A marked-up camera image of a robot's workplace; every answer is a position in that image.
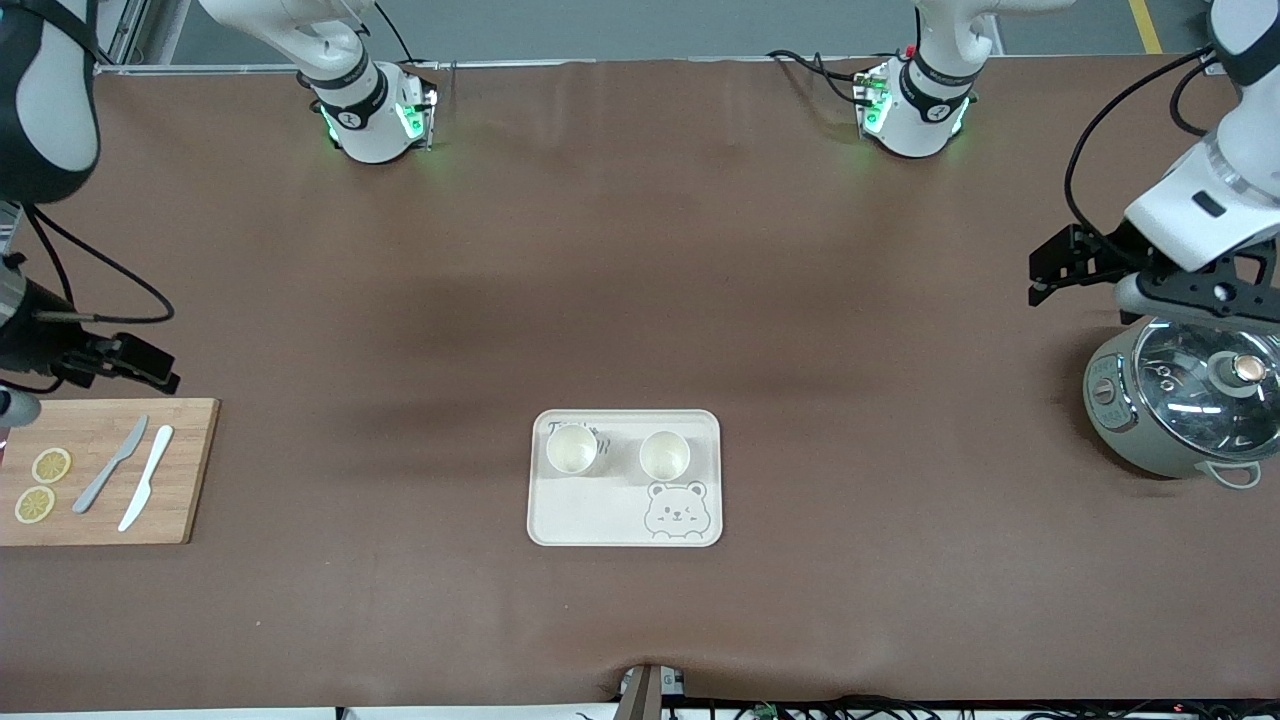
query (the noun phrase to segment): white plastic knife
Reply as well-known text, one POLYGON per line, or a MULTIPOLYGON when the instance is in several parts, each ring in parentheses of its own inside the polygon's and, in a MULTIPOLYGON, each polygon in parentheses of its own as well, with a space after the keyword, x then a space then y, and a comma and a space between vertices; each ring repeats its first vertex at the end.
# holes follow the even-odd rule
POLYGON ((108 478, 110 478, 111 473, 115 471, 116 465, 127 460, 131 455, 133 455, 133 451, 138 448, 138 443, 142 442, 142 433, 145 433, 146 429, 147 416, 143 415, 138 418, 138 423, 133 425, 132 430, 129 430, 129 437, 124 438, 124 442, 120 443, 120 450, 115 451, 115 455, 110 461, 108 461, 106 468, 102 468, 102 471, 97 474, 97 478, 95 478, 93 482, 84 488, 84 492, 76 498, 76 505, 72 505, 72 512, 76 512, 77 515, 88 512, 93 501, 97 500, 97 493, 102 492, 102 486, 106 484, 108 478))
POLYGON ((142 470, 142 479, 138 480, 138 489, 133 491, 133 500, 129 501, 129 509, 124 511, 124 518, 120 519, 120 527, 116 530, 122 533, 128 530, 129 525, 142 514, 142 509, 146 507, 147 500, 151 498, 151 475, 156 473, 160 457, 164 455, 165 448, 169 447, 169 439, 172 438, 173 425, 160 425, 160 429, 156 430, 156 439, 151 443, 151 456, 147 457, 147 466, 142 470))

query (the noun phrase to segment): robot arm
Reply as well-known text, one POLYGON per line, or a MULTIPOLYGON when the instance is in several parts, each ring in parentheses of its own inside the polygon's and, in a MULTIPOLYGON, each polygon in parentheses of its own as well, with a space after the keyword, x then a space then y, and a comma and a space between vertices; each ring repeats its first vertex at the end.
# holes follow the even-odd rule
POLYGON ((392 63, 374 63, 339 22, 374 0, 200 0, 219 23, 251 35, 298 65, 320 99, 334 143, 361 163, 430 146, 435 88, 392 63))
POLYGON ((97 0, 0 0, 0 200, 55 202, 97 164, 97 0))
MULTIPOLYGON (((91 29, 96 13, 97 0, 0 0, 0 200, 22 205, 33 225, 47 220, 37 204, 72 195, 97 164, 92 77, 105 59, 91 29)), ((0 369, 81 387, 125 377, 177 389, 172 356, 132 334, 86 332, 81 322, 92 318, 23 277, 22 260, 0 258, 0 369)), ((38 410, 28 393, 0 387, 0 427, 29 423, 38 410)))
POLYGON ((863 132, 906 158, 942 150, 960 131, 969 91, 991 56, 982 32, 988 13, 1039 14, 1075 0, 911 0, 920 42, 910 58, 892 58, 859 79, 855 97, 863 132))
POLYGON ((1240 104, 1125 210, 1107 242, 1069 225, 1032 254, 1032 305, 1060 287, 1111 282, 1126 319, 1280 332, 1280 292, 1271 287, 1280 233, 1280 0, 1216 0, 1210 23, 1240 104), (1239 258, 1257 264, 1254 277, 1239 277, 1239 258))

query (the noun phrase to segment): pot lid knob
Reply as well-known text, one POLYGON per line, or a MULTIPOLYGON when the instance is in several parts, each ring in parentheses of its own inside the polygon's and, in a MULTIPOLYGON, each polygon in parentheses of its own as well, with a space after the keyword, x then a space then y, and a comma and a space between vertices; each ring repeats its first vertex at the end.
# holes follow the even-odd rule
POLYGON ((1257 355, 1236 355, 1231 359, 1231 374, 1242 383, 1260 383, 1267 378, 1267 366, 1257 355))

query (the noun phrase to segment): green led light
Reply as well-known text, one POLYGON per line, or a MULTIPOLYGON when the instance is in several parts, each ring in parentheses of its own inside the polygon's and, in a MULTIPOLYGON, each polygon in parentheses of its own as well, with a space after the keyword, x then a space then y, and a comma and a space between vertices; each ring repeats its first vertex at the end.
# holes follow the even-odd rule
POLYGON ((956 110, 956 122, 954 126, 951 126, 951 135, 960 132, 960 128, 964 126, 964 111, 968 109, 969 109, 969 99, 965 97, 964 102, 960 104, 960 109, 956 110))
POLYGON ((329 111, 323 106, 320 108, 320 117, 324 118, 324 124, 329 128, 329 140, 338 142, 338 131, 333 128, 333 118, 329 117, 329 111))
POLYGON ((867 132, 879 132, 884 127, 884 118, 888 115, 888 110, 892 106, 892 97, 888 92, 881 94, 879 100, 874 105, 867 109, 867 120, 863 127, 867 132))
POLYGON ((399 102, 396 104, 396 109, 399 110, 399 119, 404 126, 404 135, 407 135, 410 140, 422 137, 422 133, 425 132, 422 129, 422 113, 415 110, 412 105, 404 106, 399 102))

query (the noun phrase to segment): lemon slice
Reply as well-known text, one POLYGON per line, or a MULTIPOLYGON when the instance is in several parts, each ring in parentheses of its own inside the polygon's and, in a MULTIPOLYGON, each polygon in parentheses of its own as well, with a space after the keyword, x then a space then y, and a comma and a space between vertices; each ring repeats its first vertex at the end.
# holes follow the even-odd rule
POLYGON ((72 469, 72 454, 60 447, 50 447, 31 464, 31 477, 37 483, 56 483, 72 469))
POLYGON ((18 505, 13 506, 13 514, 23 525, 38 523, 54 511, 54 500, 56 498, 52 488, 45 486, 27 488, 18 497, 18 505))

